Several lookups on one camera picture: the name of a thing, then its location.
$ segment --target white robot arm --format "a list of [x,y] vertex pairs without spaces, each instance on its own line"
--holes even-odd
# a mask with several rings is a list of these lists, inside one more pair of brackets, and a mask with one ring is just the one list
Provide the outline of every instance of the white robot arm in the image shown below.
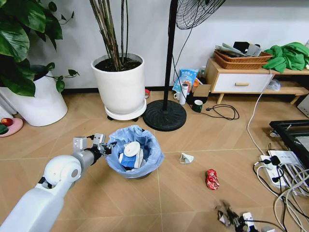
[[105,135],[73,138],[73,154],[50,160],[37,185],[23,195],[0,227],[0,232],[48,232],[63,207],[64,196],[86,169],[101,156],[110,154],[114,144],[104,144]]

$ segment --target fan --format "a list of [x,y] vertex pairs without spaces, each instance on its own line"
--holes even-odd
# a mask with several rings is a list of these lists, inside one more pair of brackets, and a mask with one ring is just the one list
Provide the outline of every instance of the fan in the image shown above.
[[168,100],[175,27],[191,29],[209,18],[225,0],[171,0],[169,9],[169,44],[166,61],[163,100],[149,103],[143,114],[144,122],[157,131],[174,131],[185,124],[187,114],[178,103]]

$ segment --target beige floor tile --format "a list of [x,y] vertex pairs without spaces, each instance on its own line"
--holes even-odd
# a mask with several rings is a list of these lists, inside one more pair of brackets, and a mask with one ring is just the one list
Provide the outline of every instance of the beige floor tile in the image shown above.
[[19,199],[39,181],[46,158],[0,160],[0,221],[3,222]]
[[56,221],[52,232],[161,232],[160,215]]
[[226,232],[217,212],[162,214],[163,232]]
[[160,213],[157,171],[145,179],[125,179],[101,159],[88,172],[124,215]]
[[49,157],[66,123],[65,118],[44,127],[24,123],[18,133],[0,139],[0,160]]
[[[209,97],[203,112],[216,104],[217,97]],[[185,105],[186,124],[176,131],[160,132],[146,126],[142,118],[138,122],[109,121],[99,94],[66,95],[69,110],[62,120],[46,127],[25,123],[19,133],[0,139],[0,207],[3,209],[0,220],[37,183],[51,157],[72,153],[74,136],[96,132],[109,135],[136,124],[158,139],[166,155],[161,167],[145,179],[129,180],[100,159],[70,189],[52,231],[233,231],[217,220],[214,208],[221,199],[227,200],[237,213],[250,211],[254,219],[276,222],[272,211],[275,197],[252,171],[260,153],[250,140],[246,126],[257,97],[227,95],[223,98],[223,104],[238,110],[240,119],[235,121],[199,115]],[[147,102],[158,99],[163,99],[163,92],[152,92]],[[169,99],[175,101],[171,92]],[[218,111],[232,114],[229,109]],[[252,135],[263,148],[271,143],[272,147],[285,149],[280,138],[268,136],[269,123],[292,119],[307,118],[289,104],[288,98],[263,96],[251,124]],[[181,151],[195,157],[190,165],[179,164]],[[210,168],[217,171],[220,181],[216,191],[209,190],[205,184],[205,171]],[[309,214],[308,199],[297,199]],[[290,231],[298,231],[290,216],[286,217],[286,225]]]

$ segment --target red fruit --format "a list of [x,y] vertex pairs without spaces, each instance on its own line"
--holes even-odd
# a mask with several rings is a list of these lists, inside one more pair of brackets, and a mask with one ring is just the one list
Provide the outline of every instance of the red fruit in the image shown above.
[[11,126],[13,124],[13,120],[11,118],[5,117],[1,119],[1,123],[7,127]]

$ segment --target red can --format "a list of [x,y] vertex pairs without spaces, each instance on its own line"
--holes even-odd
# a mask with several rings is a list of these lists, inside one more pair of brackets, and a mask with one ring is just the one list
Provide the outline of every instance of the red can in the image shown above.
[[211,190],[217,190],[219,187],[219,180],[214,169],[209,169],[206,172],[206,185]]

